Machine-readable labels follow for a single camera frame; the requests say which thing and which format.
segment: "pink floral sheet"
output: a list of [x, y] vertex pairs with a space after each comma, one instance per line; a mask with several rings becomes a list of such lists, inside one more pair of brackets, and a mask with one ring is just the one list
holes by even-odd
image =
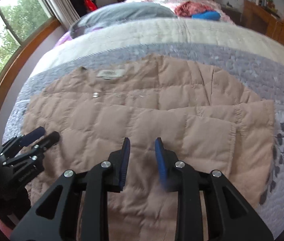
[[230, 24], [234, 24], [235, 23], [230, 19], [229, 16], [227, 16], [222, 10], [221, 10], [221, 5], [219, 5], [218, 3], [216, 3], [213, 0], [125, 0], [125, 2], [153, 2], [153, 3], [158, 3], [162, 6], [165, 6], [169, 9], [171, 9], [174, 12], [174, 9], [186, 2], [186, 1], [192, 1], [192, 2], [198, 2], [200, 4], [203, 5], [208, 5], [210, 7], [212, 7], [215, 11], [217, 11], [220, 15], [220, 22], [227, 22]]

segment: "quilted bedspread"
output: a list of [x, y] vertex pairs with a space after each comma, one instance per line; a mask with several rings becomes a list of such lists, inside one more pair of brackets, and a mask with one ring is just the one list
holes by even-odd
[[23, 86], [3, 141], [21, 134], [30, 97], [54, 80], [79, 66], [100, 69], [151, 53], [220, 67], [260, 98], [275, 102], [273, 158], [256, 211], [276, 238], [284, 230], [284, 47], [250, 30], [225, 23], [153, 19], [105, 28], [63, 44], [40, 60], [44, 71]]

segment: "window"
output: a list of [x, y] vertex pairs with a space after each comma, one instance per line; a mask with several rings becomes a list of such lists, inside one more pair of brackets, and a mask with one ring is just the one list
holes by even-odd
[[0, 0], [0, 81], [28, 38], [50, 18], [44, 0]]

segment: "blue cloth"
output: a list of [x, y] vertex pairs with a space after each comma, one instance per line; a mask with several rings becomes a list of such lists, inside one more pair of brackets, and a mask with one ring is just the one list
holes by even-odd
[[219, 21], [221, 15], [218, 12], [213, 11], [206, 11], [204, 13], [198, 13], [192, 15], [192, 19], [205, 19], [205, 20], [212, 20], [212, 21]]

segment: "gray blanket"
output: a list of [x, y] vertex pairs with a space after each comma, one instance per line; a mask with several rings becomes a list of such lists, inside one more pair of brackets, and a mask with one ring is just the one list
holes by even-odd
[[205, 44], [152, 44], [109, 50], [64, 63], [31, 77], [24, 84], [8, 119], [3, 142], [20, 135], [23, 116], [32, 95], [77, 67], [96, 69], [101, 65], [137, 60], [157, 53], [216, 65], [234, 75], [261, 98], [276, 103], [273, 164], [257, 212], [276, 238], [284, 230], [284, 66], [264, 57], [227, 47]]

